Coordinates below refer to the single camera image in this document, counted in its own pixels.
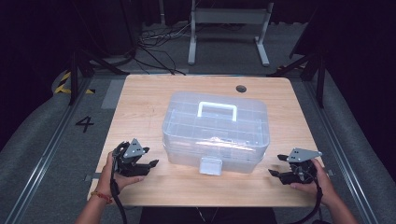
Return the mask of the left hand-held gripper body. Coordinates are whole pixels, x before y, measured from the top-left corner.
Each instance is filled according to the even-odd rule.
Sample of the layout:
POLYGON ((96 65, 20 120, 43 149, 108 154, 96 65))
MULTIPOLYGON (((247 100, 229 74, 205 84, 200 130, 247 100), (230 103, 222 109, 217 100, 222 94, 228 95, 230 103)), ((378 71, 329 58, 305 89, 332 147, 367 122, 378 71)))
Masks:
POLYGON ((143 155, 143 147, 135 138, 131 142, 121 142, 112 152, 113 170, 127 177, 147 175, 149 164, 138 163, 143 155))

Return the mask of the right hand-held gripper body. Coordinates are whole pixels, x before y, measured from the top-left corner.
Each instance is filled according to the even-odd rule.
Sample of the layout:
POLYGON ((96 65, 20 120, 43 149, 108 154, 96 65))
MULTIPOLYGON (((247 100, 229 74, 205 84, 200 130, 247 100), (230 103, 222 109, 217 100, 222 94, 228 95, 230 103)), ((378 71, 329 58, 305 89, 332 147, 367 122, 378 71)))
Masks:
POLYGON ((284 185, 289 185, 290 183, 311 183, 317 176, 317 169, 312 159, 321 155, 322 153, 317 150, 295 147, 289 156, 286 157, 286 162, 290 165, 290 171, 282 175, 281 182, 284 185))

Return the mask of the clear plastic storage box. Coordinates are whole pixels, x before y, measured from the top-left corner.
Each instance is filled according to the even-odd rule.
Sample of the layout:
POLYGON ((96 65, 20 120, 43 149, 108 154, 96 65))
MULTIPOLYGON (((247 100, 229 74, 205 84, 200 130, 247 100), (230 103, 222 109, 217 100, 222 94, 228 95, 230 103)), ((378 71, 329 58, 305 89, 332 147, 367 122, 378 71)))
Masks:
POLYGON ((270 144, 267 106, 256 99, 178 91, 162 130, 168 160, 206 175, 249 174, 270 144))

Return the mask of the person's right hand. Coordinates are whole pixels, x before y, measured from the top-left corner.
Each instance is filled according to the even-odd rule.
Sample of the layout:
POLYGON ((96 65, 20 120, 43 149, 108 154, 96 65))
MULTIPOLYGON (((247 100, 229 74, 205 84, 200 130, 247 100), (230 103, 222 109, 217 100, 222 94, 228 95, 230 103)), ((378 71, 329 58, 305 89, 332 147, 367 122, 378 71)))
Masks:
MULTIPOLYGON (((334 187, 332 186, 332 182, 330 178, 325 173, 319 161, 317 159, 312 159, 311 161, 313 162, 313 164, 317 169, 318 185, 321 187, 323 194, 321 198, 321 202, 326 206, 330 206, 334 202, 334 200, 338 197, 338 195, 334 187)), ((291 183, 290 187, 292 189, 297 189, 299 191, 306 192, 311 195, 316 195, 318 192, 317 185, 315 183, 310 183, 310 184, 291 183)))

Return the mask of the person's left hand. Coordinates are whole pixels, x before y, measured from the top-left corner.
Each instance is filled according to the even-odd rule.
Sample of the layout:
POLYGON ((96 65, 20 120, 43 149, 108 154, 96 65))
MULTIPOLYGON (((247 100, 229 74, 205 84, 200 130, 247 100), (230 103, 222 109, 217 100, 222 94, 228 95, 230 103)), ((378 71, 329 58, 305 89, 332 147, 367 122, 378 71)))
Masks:
MULTIPOLYGON (((102 169, 102 173, 100 175, 98 184, 95 188, 96 191, 103 193, 107 196, 111 195, 110 177, 112 172, 112 165, 113 165, 113 157, 112 157, 112 153, 109 152, 107 154, 106 164, 102 169)), ((143 181, 144 177, 142 175, 126 177, 123 175, 114 174, 114 179, 118 184, 119 191, 122 191, 125 187, 129 185, 143 181)))

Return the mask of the black metal stand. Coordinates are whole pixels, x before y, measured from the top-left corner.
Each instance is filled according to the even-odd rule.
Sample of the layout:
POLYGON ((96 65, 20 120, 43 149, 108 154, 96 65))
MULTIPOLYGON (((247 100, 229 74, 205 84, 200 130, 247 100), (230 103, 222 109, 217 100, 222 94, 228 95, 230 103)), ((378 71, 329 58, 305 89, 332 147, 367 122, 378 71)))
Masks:
POLYGON ((70 79, 71 79, 71 96, 69 104, 73 105, 78 98, 79 90, 78 90, 78 73, 81 73, 83 77, 92 77, 94 75, 93 65, 91 61, 94 61, 104 67, 106 70, 109 70, 113 74, 116 75, 127 75, 127 72, 124 72, 117 68, 115 65, 106 62, 104 59, 101 59, 98 56, 95 56, 93 53, 89 52, 85 49, 77 49, 71 53, 70 56, 70 79))
POLYGON ((300 65, 304 65, 303 72, 300 74, 302 81, 311 80, 314 75, 317 75, 317 87, 316 87, 316 100, 320 108, 324 107, 323 104, 323 91, 325 81, 325 58, 320 53, 311 53, 298 59, 297 61, 286 65, 280 66, 273 74, 269 74, 268 77, 285 77, 286 74, 300 65))

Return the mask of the white metal stand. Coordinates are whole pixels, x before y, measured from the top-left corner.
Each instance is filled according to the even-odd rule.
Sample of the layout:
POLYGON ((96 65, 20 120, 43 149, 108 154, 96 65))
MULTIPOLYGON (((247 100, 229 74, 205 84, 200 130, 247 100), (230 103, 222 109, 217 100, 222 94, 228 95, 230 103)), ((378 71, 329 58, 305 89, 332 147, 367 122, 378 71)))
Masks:
POLYGON ((195 64, 197 48, 197 23, 232 23, 232 24, 259 24, 261 32, 254 38, 257 51, 263 66, 270 62, 264 46, 264 38, 272 16, 274 3, 269 2, 266 9, 239 9, 239 8, 199 8, 196 0, 191 0, 191 39, 188 55, 188 64, 195 64))

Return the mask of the grey metal floor rail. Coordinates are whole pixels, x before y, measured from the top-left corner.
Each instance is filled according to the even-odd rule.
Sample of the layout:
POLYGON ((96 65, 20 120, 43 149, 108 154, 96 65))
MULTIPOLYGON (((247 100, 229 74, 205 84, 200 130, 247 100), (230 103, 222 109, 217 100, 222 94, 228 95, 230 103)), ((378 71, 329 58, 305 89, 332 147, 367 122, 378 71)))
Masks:
POLYGON ((84 80, 77 100, 55 93, 36 109, 0 152, 0 224, 71 223, 84 204, 90 171, 80 161, 75 124, 91 98, 84 80))
POLYGON ((317 102, 316 89, 311 83, 304 82, 304 88, 307 91, 309 98, 314 104, 322 125, 324 126, 325 133, 331 142, 332 154, 340 168, 341 174, 346 181, 346 185, 351 193, 351 196, 358 207, 364 224, 378 224, 378 220, 374 213, 372 206, 369 204, 365 193, 361 188, 361 183, 357 178, 347 155, 336 136, 336 133, 330 123, 330 120, 324 108, 321 108, 317 102))

